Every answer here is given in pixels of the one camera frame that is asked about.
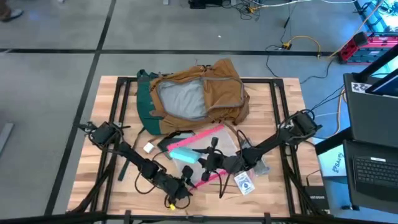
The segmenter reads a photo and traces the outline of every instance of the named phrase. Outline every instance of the person's foot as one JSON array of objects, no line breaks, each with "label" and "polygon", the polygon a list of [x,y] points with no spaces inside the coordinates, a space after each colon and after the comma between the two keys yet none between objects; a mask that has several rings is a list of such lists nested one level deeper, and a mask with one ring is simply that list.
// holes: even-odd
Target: person's foot
[{"label": "person's foot", "polygon": [[10,16],[2,20],[2,22],[9,22],[13,19],[20,17],[24,11],[22,9],[11,9]]}]

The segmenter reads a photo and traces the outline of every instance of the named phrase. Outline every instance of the wooden table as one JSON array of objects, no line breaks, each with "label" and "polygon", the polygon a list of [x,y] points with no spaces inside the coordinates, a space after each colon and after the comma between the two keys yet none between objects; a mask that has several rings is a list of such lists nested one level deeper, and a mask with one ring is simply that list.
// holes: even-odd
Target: wooden table
[{"label": "wooden table", "polygon": [[[116,80],[118,77],[102,77],[99,83],[97,96],[91,121],[99,125],[109,118],[111,103],[113,101]],[[285,94],[289,107],[289,113],[293,114],[298,110],[304,109],[304,101],[300,89],[300,83],[297,78],[284,78]],[[272,109],[270,87],[266,83],[245,83],[246,91],[251,96],[250,114],[236,127],[241,129],[252,141],[258,144],[275,133],[274,111]],[[137,83],[132,83],[127,104],[126,117],[124,125],[131,125],[125,129],[125,140],[133,144],[137,133],[142,128],[142,124],[136,110],[136,97],[134,96]],[[118,108],[121,107],[121,98],[124,90],[121,90]],[[279,101],[280,117],[283,119],[282,105],[280,103],[280,94],[277,91]],[[235,136],[228,130],[238,147]],[[141,134],[138,140],[137,151],[144,157],[151,159],[159,150],[154,149],[151,154],[146,154],[142,147],[153,138],[146,131]],[[92,146],[89,140],[86,140],[81,152],[78,170],[76,172],[73,190],[68,204],[68,209],[75,208],[86,196],[94,185],[101,151]],[[308,143],[302,143],[298,147],[297,157],[299,161],[303,185],[305,177],[319,169],[318,159],[315,149]],[[125,158],[118,157],[116,162],[116,172],[114,176],[111,198],[109,201],[109,214],[124,214],[125,210],[131,210],[135,215],[203,215],[203,216],[224,216],[224,217],[261,217],[264,212],[269,212],[272,217],[289,217],[287,205],[287,196],[285,191],[284,176],[279,149],[274,149],[264,155],[268,166],[271,167],[269,175],[256,177],[253,179],[256,189],[248,195],[243,196],[233,179],[230,180],[226,193],[222,199],[218,198],[219,183],[213,181],[199,190],[193,191],[191,204],[184,210],[171,211],[164,207],[165,193],[160,189],[155,189],[147,195],[141,195],[134,188],[134,180],[137,176],[137,168],[130,163],[122,182],[118,181],[119,172],[124,164]],[[165,158],[164,155],[157,157],[164,165],[169,174],[178,176],[178,171],[172,161]],[[310,176],[311,185],[322,185],[322,178],[319,172]],[[142,177],[138,180],[138,186],[141,191],[151,187]],[[296,212],[300,212],[299,200],[294,189],[294,205]],[[103,191],[99,196],[99,203],[103,201]]]}]

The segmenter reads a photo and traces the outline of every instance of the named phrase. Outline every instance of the backpack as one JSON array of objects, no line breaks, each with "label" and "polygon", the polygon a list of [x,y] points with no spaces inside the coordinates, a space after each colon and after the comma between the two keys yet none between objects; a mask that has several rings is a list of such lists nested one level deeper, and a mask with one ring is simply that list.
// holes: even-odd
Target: backpack
[{"label": "backpack", "polygon": [[249,114],[249,95],[230,59],[168,75],[137,73],[137,112],[152,135],[200,128]]}]

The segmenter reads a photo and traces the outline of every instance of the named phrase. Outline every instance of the gray floor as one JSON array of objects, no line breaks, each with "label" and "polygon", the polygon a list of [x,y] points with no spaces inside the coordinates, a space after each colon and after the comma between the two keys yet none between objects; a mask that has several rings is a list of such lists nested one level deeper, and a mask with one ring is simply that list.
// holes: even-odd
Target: gray floor
[{"label": "gray floor", "polygon": [[[95,49],[110,2],[11,1],[12,7],[25,9],[25,14],[16,21],[0,24],[0,48]],[[288,15],[288,7],[277,7],[262,10],[257,22],[242,21],[234,9],[189,10],[185,0],[170,2],[163,6],[161,1],[117,0],[104,48],[264,50],[269,44],[279,44]],[[292,35],[310,35],[321,43],[323,51],[334,51],[361,23],[353,9],[352,4],[300,3],[292,16]],[[290,29],[284,40],[289,38]],[[293,45],[292,50],[317,50],[310,40],[295,40]],[[242,77],[271,77],[265,56],[101,55],[81,121],[90,118],[102,75],[134,75],[141,68],[175,72],[196,62],[211,64],[225,57],[232,58]],[[16,124],[0,154],[0,218],[43,214],[92,59],[93,54],[0,53],[0,125],[6,121]],[[327,58],[302,56],[269,59],[275,74],[300,80],[325,75],[328,62]],[[332,63],[328,78],[311,79],[302,85],[307,108],[340,87],[344,73],[363,68]],[[325,114],[336,112],[336,107],[333,101],[316,110],[317,115],[322,115],[317,122],[324,125],[318,136],[326,137],[335,131],[335,114]],[[345,111],[343,107],[343,127],[349,125]],[[79,133],[55,213],[66,209],[82,143],[83,135]],[[330,189],[334,197],[340,197],[338,189]],[[332,203],[335,208],[343,205],[341,200]],[[364,218],[363,214],[353,217]]]}]

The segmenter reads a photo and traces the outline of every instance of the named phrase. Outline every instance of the red equipment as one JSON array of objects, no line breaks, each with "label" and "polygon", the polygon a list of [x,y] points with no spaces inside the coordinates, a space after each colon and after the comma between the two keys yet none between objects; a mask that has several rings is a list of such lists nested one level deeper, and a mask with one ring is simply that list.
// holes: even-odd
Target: red equipment
[{"label": "red equipment", "polygon": [[339,52],[340,63],[369,64],[398,44],[397,34],[356,34]]}]

